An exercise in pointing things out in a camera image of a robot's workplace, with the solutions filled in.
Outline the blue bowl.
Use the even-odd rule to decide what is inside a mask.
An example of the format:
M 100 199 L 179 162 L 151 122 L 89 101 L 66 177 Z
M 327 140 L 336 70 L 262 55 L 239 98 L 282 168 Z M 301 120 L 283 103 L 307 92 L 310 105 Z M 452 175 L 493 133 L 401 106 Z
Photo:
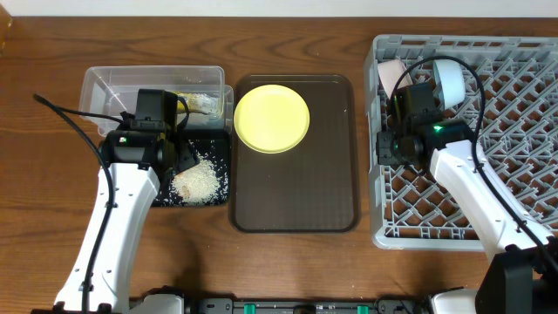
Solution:
M 461 66 L 448 59 L 433 61 L 436 85 L 440 87 L 440 101 L 445 109 L 459 105 L 465 100 L 466 86 Z

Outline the green snack wrapper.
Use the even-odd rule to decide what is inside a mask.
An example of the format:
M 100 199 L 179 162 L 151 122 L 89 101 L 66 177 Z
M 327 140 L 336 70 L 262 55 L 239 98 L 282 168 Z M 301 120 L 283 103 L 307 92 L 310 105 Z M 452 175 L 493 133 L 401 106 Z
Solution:
M 177 95 L 177 113 L 198 113 L 203 115 L 217 115 L 221 112 L 220 101 L 217 97 L 203 92 L 175 92 Z

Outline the pink bowl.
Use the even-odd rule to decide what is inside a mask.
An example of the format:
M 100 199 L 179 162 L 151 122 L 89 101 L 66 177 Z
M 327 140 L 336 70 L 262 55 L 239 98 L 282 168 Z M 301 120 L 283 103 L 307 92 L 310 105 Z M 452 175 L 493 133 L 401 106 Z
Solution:
M 405 64 L 399 59 L 378 64 L 378 77 L 384 88 L 387 99 L 391 98 L 394 87 L 405 70 Z

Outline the rice and nut shells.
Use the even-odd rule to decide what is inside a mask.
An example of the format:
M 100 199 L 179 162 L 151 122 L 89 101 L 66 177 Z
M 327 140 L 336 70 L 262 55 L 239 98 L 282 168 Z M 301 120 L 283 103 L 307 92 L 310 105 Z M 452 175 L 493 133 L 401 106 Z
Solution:
M 167 207 L 214 206 L 229 195 L 230 148 L 227 139 L 190 140 L 199 163 L 177 174 L 158 203 Z

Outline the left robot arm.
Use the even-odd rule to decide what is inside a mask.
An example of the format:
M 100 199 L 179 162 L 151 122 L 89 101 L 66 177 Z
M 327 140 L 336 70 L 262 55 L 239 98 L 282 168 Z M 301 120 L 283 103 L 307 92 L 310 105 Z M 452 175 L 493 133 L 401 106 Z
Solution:
M 53 313 L 182 313 L 186 299 L 172 288 L 130 299 L 133 265 L 149 208 L 160 184 L 180 163 L 177 121 L 184 99 L 164 90 L 141 89 L 136 111 L 95 145 L 76 131 L 99 161 L 96 201 L 76 262 L 57 294 Z

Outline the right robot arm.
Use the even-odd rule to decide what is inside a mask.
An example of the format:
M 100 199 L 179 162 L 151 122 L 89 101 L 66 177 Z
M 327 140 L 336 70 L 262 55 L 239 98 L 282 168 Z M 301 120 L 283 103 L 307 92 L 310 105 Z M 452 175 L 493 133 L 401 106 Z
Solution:
M 378 163 L 417 165 L 450 193 L 490 262 L 477 290 L 430 298 L 434 313 L 555 313 L 557 239 L 533 219 L 486 161 L 471 127 L 445 119 L 429 84 L 390 99 L 392 130 L 378 134 Z

